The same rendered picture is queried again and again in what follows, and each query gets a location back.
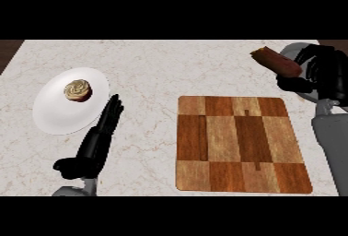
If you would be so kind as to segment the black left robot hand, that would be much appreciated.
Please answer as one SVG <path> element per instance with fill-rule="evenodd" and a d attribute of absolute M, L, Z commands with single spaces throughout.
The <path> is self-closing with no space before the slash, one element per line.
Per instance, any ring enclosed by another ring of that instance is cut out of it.
<path fill-rule="evenodd" d="M 82 139 L 76 156 L 59 159 L 53 164 L 53 169 L 60 172 L 63 179 L 94 179 L 97 177 L 106 162 L 112 135 L 122 111 L 120 99 L 117 95 L 112 95 L 97 124 L 89 128 Z"/>

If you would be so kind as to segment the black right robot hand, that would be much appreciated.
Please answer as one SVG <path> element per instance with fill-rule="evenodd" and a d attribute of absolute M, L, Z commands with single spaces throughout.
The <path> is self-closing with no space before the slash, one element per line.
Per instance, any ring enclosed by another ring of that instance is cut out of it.
<path fill-rule="evenodd" d="M 283 91 L 311 93 L 318 100 L 339 102 L 348 107 L 348 55 L 333 46 L 308 44 L 297 52 L 293 62 L 306 64 L 305 77 L 277 76 L 277 86 Z"/>

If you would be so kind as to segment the checkered wooden cutting board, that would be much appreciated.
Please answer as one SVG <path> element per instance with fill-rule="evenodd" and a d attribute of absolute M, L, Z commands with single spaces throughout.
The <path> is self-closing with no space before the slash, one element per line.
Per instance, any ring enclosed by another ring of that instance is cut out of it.
<path fill-rule="evenodd" d="M 178 98 L 175 186 L 203 192 L 312 192 L 281 99 Z"/>

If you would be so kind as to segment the cupcake with cream frosting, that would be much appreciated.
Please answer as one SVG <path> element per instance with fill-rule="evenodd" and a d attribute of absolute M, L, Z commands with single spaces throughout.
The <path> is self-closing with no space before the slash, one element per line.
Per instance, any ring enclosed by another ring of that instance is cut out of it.
<path fill-rule="evenodd" d="M 63 88 L 64 98 L 75 102 L 84 102 L 91 98 L 92 89 L 84 79 L 73 80 Z"/>

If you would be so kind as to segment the white round plate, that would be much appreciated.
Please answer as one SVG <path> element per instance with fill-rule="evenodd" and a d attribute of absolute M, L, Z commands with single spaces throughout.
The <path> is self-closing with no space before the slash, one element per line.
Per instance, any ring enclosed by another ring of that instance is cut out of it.
<path fill-rule="evenodd" d="M 66 85 L 78 79 L 88 82 L 92 91 L 84 102 L 67 100 L 63 94 Z M 109 97 L 109 81 L 100 71 L 88 67 L 63 71 L 48 80 L 33 100 L 33 124 L 51 135 L 75 133 L 100 115 Z"/>

